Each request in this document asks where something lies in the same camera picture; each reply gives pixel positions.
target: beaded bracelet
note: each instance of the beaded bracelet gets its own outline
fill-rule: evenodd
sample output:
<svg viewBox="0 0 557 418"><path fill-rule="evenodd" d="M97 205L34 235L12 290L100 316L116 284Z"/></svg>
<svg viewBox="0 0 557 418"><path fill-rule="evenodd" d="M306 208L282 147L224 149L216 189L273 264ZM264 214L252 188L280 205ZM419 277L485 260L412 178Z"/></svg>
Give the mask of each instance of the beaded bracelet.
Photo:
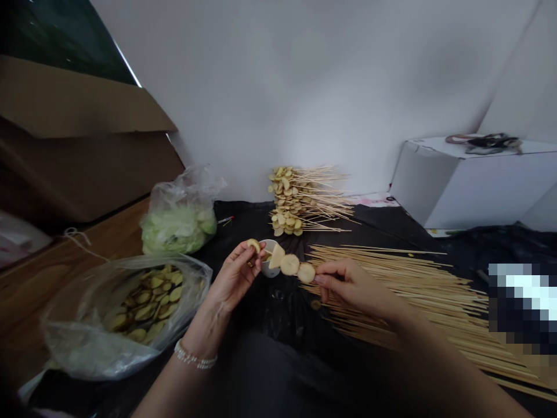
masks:
<svg viewBox="0 0 557 418"><path fill-rule="evenodd" d="M176 345L174 346L174 352L178 356L179 360L183 361L186 364L195 363L198 369L210 369L215 365L216 360L219 358L218 356L216 356L214 359L211 360L198 359L182 348L180 340L176 342Z"/></svg>

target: small cup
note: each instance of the small cup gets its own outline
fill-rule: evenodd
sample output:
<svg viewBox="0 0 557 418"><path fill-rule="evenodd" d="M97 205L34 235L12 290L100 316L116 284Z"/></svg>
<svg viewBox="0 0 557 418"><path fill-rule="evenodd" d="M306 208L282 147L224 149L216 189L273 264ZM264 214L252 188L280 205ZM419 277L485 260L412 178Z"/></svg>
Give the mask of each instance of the small cup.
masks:
<svg viewBox="0 0 557 418"><path fill-rule="evenodd" d="M266 243L267 246L265 247L265 250L268 250L271 253L273 252L275 245L278 244L275 240L262 240L262 241L259 241L259 243ZM261 263L261 272L269 278L273 278L273 277L278 276L279 273L280 273L280 268L277 267L276 269L270 269L269 268L269 262L270 262L270 259L267 260L267 261L263 261Z"/></svg>

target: clear plastic bag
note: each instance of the clear plastic bag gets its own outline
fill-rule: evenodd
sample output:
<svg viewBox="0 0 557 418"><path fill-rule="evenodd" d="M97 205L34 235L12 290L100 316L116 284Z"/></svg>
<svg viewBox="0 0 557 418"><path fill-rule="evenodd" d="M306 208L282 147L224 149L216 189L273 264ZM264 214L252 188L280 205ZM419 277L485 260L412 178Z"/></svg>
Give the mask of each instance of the clear plastic bag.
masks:
<svg viewBox="0 0 557 418"><path fill-rule="evenodd" d="M169 264L182 272L182 296L156 338L143 345L108 331L141 276ZM133 374L184 332L207 295L211 277L208 265L175 253L111 261L82 274L56 294L41 317L53 360L76 379L119 380Z"/></svg>
<svg viewBox="0 0 557 418"><path fill-rule="evenodd" d="M191 254L216 233L213 203L226 187L206 166L189 167L151 191L149 213L140 222L145 254Z"/></svg>

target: green vegetable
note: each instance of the green vegetable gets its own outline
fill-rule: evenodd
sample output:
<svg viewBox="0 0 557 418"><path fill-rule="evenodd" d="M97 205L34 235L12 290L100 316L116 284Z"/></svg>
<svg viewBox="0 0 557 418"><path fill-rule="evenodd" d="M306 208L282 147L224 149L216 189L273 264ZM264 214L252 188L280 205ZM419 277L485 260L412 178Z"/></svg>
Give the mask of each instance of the green vegetable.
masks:
<svg viewBox="0 0 557 418"><path fill-rule="evenodd" d="M166 251L191 254L216 233L216 219L212 208L197 211L190 206L179 206L147 214L141 227L145 254Z"/></svg>

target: pile of skewers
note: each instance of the pile of skewers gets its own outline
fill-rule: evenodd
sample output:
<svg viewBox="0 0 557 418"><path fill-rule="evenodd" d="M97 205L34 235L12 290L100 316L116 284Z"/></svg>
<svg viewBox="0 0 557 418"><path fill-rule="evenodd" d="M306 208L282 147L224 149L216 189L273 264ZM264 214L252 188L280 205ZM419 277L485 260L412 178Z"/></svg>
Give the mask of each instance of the pile of skewers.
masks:
<svg viewBox="0 0 557 418"><path fill-rule="evenodd" d="M348 231L324 224L353 215L343 190L333 188L334 182L346 180L346 176L335 174L333 169L332 165L309 170L292 166L273 169L267 191L275 196L276 208L270 213L275 236L283 233L299 236L303 231Z"/></svg>
<svg viewBox="0 0 557 418"><path fill-rule="evenodd" d="M441 253L360 246L311 248L308 255L314 266L341 258L355 260L376 280L419 309L465 357L479 369L491 373L490 377L499 385L557 402L557 395L548 391L549 387L543 381L489 333L488 296L472 289L470 280L458 278L443 269L451 266L415 257ZM320 294L315 284L302 287ZM385 348L398 349L397 337L384 321L344 308L334 297L325 306L331 314L328 320L340 332Z"/></svg>

